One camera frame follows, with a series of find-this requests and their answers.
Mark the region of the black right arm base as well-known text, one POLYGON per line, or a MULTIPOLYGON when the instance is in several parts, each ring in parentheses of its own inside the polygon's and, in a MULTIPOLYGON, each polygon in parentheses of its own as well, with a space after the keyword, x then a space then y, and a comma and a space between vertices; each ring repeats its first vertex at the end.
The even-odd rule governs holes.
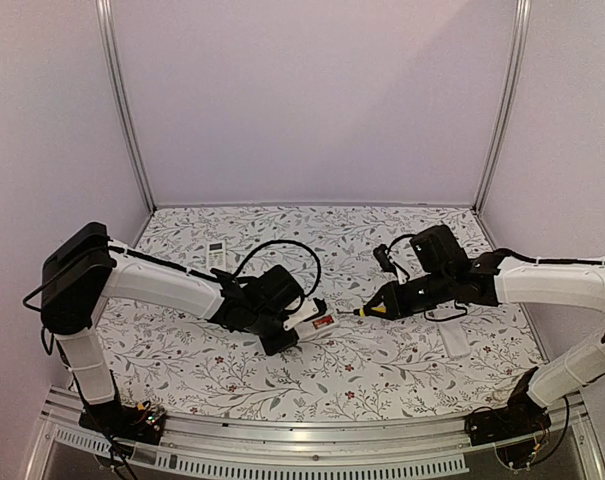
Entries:
POLYGON ((464 431, 473 446, 513 439, 551 427, 546 408, 516 401, 500 408, 482 406, 464 417, 464 431))

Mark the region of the yellow handled screwdriver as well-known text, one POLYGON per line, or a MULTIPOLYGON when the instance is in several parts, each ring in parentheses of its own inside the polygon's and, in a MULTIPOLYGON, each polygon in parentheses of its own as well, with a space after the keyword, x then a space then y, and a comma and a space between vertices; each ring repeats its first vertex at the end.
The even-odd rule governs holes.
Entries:
POLYGON ((377 309, 369 308, 369 307, 365 307, 365 306, 355 308, 352 310, 348 310, 348 311, 338 310, 337 313, 341 314, 341 315, 353 315, 356 317, 378 317, 380 314, 380 312, 377 309))

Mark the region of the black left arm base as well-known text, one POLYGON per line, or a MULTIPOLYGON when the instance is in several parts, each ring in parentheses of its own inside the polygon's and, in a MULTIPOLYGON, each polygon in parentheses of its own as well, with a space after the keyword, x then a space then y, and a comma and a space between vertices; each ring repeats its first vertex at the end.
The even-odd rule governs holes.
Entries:
POLYGON ((125 405, 116 397, 103 404, 85 404, 79 426, 108 438, 158 445, 163 436, 166 410, 150 401, 125 405))

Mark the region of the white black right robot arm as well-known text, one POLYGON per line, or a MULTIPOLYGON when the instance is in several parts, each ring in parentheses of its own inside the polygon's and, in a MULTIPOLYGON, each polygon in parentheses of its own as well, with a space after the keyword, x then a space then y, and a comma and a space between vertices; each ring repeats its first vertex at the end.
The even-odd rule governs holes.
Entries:
MULTIPOLYGON (((501 248, 471 259, 451 229, 436 225, 409 243, 424 276, 384 284, 356 315, 399 320, 447 302, 464 305, 550 304, 605 314, 605 257, 532 258, 501 248)), ((605 327, 516 384, 499 427, 519 436, 561 397, 605 375, 605 327)))

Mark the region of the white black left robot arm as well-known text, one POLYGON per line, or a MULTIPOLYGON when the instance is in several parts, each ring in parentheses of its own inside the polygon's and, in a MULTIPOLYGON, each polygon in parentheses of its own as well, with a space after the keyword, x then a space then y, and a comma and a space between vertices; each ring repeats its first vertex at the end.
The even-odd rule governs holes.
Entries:
MULTIPOLYGON (((299 341, 297 325, 308 320, 309 295, 281 265, 259 276, 212 270, 208 274, 134 251, 112 240, 105 225, 85 225, 43 264, 42 283, 22 303, 34 308, 42 327, 57 344, 86 399, 93 419, 110 434, 130 426, 130 412, 121 405, 93 314, 101 301, 121 299, 190 315, 228 332, 255 336, 266 356, 274 356, 299 341), (40 299, 33 307, 34 297, 40 299)), ((173 409, 191 408, 200 415, 264 418, 285 398, 304 389, 287 368, 269 370, 265 388, 252 384, 256 360, 246 352, 206 354, 195 367, 202 387, 185 383, 178 365, 189 356, 172 351, 153 367, 169 375, 164 395, 173 409)))

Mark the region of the white remote control with batteries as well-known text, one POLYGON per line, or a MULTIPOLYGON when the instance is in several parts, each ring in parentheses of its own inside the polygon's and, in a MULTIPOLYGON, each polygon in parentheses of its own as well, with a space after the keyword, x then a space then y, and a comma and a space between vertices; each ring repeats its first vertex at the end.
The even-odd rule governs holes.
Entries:
POLYGON ((303 339, 324 335, 339 325, 332 315, 324 315, 312 320, 304 321, 294 327, 298 337, 303 339))

